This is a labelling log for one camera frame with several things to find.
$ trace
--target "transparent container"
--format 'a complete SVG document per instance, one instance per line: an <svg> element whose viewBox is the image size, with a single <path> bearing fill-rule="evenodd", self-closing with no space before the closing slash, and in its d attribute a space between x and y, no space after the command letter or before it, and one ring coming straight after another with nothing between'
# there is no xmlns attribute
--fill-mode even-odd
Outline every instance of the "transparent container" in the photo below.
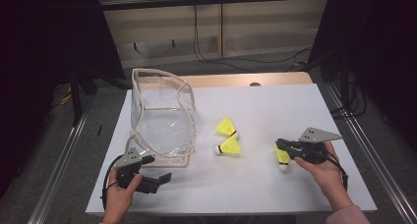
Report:
<svg viewBox="0 0 417 224"><path fill-rule="evenodd" d="M141 156L152 155L147 166L182 167L194 152L195 99L190 85L167 72L132 72L131 136L126 150L135 146Z"/></svg>

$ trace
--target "wrist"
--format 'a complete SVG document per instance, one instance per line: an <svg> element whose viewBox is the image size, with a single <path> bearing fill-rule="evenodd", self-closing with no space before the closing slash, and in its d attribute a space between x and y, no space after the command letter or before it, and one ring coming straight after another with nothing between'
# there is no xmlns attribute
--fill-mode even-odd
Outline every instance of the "wrist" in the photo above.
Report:
<svg viewBox="0 0 417 224"><path fill-rule="evenodd" d="M336 212L342 208L353 205L352 200L349 197L346 189L343 185L331 186L323 189L323 194L328 199L328 202L331 206L331 210Z"/></svg>
<svg viewBox="0 0 417 224"><path fill-rule="evenodd" d="M103 221L101 223L103 224L122 224L124 218L119 215L109 215L105 214Z"/></svg>

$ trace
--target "yellow shuttlecock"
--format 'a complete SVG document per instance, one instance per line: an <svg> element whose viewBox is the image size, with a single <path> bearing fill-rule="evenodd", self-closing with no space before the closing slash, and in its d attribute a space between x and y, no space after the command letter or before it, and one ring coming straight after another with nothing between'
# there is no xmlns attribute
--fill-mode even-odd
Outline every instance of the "yellow shuttlecock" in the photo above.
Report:
<svg viewBox="0 0 417 224"><path fill-rule="evenodd" d="M286 151L281 150L277 147L275 148L276 148L276 156L278 157L278 161L279 161L279 169L286 171L288 169L288 163L289 163L290 157Z"/></svg>
<svg viewBox="0 0 417 224"><path fill-rule="evenodd" d="M228 136L233 136L236 134L236 130L234 129L232 122L230 121L229 117L224 117L218 124L215 126L215 130L223 133Z"/></svg>
<svg viewBox="0 0 417 224"><path fill-rule="evenodd" d="M237 137L232 136L228 138L225 142L223 142L221 145L218 145L214 148L215 154L240 154L240 146L237 142Z"/></svg>

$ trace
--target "wall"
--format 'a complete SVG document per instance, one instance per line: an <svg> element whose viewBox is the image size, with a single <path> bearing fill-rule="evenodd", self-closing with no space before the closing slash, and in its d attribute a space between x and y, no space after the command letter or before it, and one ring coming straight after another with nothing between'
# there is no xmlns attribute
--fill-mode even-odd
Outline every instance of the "wall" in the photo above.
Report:
<svg viewBox="0 0 417 224"><path fill-rule="evenodd" d="M210 58L295 51L312 46L326 2L294 0L198 6L202 53ZM119 53L132 48L134 42L142 48L138 56L133 53L124 58L121 53L124 67L195 59L193 7L107 11L105 17ZM173 39L185 44L177 44L172 50ZM155 61L144 61L149 58Z"/></svg>

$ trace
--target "grey floor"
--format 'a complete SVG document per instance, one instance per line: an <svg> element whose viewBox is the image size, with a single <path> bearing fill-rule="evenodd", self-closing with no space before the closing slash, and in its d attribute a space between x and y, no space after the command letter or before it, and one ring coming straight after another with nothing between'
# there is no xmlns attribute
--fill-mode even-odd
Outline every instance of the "grey floor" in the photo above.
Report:
<svg viewBox="0 0 417 224"><path fill-rule="evenodd" d="M276 60L290 56L293 53L249 57L259 60ZM297 60L300 61L306 60L307 57L300 55L299 58ZM227 63L246 69L247 72L282 72L292 66L292 60L273 65L238 60L228 60ZM245 73L230 66L199 61L152 67L180 76ZM126 70L126 75L129 76L129 70ZM314 83L318 84L328 108L336 108L327 89L327 85L333 83L323 83L320 77L320 68L313 70L310 75ZM54 199L51 205L46 208L48 212L42 220L44 223L98 223L101 220L99 217L85 214L85 210L94 183L101 182L95 179L110 143L125 97L125 90L101 81L96 83L98 93L95 96L82 94L83 102L92 102L91 109L66 171L59 182L58 190L55 194L52 194ZM67 89L67 85L56 89L54 103L60 101ZM364 115L358 117L358 121L387 169L406 194L410 203L415 207L417 203L417 186L414 182L414 178L417 176L416 151L408 146L395 128L386 123L384 115L372 101L372 98L368 96L367 99L368 109ZM9 190L0 200L1 223L28 223L67 138L73 130L71 127L72 117L71 102L53 107L44 126L43 134L37 140L34 154L22 167L21 176L13 181ZM381 184L379 177L368 162L347 124L344 120L335 120L335 123L344 135L344 140L379 209L376 212L366 213L367 217L372 223L403 223L391 201L391 197ZM295 216L295 220L291 217L283 219L284 217L280 216L269 216L264 217L264 223L294 223L295 221L299 224L324 223L327 216L329 216L327 212L300 213ZM211 219L211 223L249 223L248 218L214 217ZM173 217L129 216L127 223L159 224L183 223L183 221Z"/></svg>

